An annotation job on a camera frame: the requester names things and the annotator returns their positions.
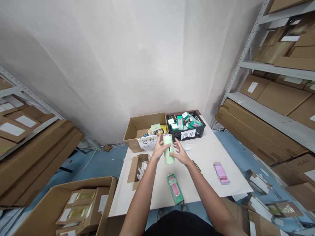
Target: person's left hand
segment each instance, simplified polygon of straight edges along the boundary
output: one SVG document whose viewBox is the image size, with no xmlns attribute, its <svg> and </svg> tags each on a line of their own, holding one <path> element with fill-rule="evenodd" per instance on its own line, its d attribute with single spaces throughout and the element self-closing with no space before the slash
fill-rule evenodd
<svg viewBox="0 0 315 236">
<path fill-rule="evenodd" d="M 161 141 L 161 137 L 162 136 L 163 136 L 162 134 L 160 134 L 158 136 L 158 140 L 157 140 L 157 142 L 156 142 L 156 144 L 154 146 L 154 151 L 153 151 L 151 160 L 153 159 L 153 160 L 159 161 L 160 157 L 163 154 L 163 152 L 171 146 L 171 144 L 168 144 L 168 145 L 164 146 L 163 141 Z"/>
</svg>

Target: teal box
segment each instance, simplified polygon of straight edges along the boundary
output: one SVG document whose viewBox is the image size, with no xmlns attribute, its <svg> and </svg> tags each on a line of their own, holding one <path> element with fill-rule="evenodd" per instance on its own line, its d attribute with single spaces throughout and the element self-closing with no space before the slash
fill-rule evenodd
<svg viewBox="0 0 315 236">
<path fill-rule="evenodd" d="M 168 185 L 170 186 L 175 205 L 177 205 L 178 203 L 181 203 L 184 200 L 184 197 L 181 193 L 176 177 L 173 173 L 170 173 L 167 176 L 167 182 L 168 182 Z"/>
</svg>

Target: pen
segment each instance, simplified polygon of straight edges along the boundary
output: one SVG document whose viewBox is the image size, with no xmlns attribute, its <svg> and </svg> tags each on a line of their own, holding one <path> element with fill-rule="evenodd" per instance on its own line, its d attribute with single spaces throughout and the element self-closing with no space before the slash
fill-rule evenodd
<svg viewBox="0 0 315 236">
<path fill-rule="evenodd" d="M 194 162 L 194 161 L 193 161 L 193 163 L 196 165 L 196 167 L 198 168 L 198 170 L 200 171 L 200 173 L 203 175 L 203 173 L 202 173 L 201 169 L 199 168 L 199 166 L 197 165 L 197 163 Z"/>
</svg>

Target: white wall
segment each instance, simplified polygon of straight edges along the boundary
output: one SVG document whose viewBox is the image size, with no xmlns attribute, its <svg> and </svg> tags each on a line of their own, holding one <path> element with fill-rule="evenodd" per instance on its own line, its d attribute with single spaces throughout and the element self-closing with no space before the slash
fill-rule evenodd
<svg viewBox="0 0 315 236">
<path fill-rule="evenodd" d="M 3 1 L 0 65 L 100 144 L 133 116 L 210 122 L 262 2 Z"/>
</svg>

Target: white table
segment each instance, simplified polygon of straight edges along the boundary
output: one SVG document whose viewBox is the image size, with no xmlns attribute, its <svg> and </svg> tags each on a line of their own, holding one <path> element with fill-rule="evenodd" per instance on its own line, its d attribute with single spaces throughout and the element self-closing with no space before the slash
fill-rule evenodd
<svg viewBox="0 0 315 236">
<path fill-rule="evenodd" d="M 187 151 L 190 159 L 198 164 L 203 176 L 220 197 L 252 192 L 253 190 L 251 186 L 235 165 L 230 155 L 214 135 L 209 125 L 206 122 L 205 124 L 207 126 L 205 127 L 201 138 L 181 141 L 184 147 L 191 148 Z M 131 200 L 135 194 L 135 191 L 132 191 L 133 183 L 127 183 L 132 157 L 144 153 L 146 152 L 133 153 L 128 148 L 109 217 L 127 213 Z M 219 182 L 219 178 L 213 167 L 214 162 L 221 162 L 230 180 L 229 185 L 222 185 Z M 163 154 L 157 165 L 150 210 L 175 205 L 166 179 L 169 173 L 175 174 L 184 196 L 185 203 L 200 201 L 200 197 L 187 168 L 176 159 L 175 163 L 171 165 L 165 164 Z"/>
</svg>

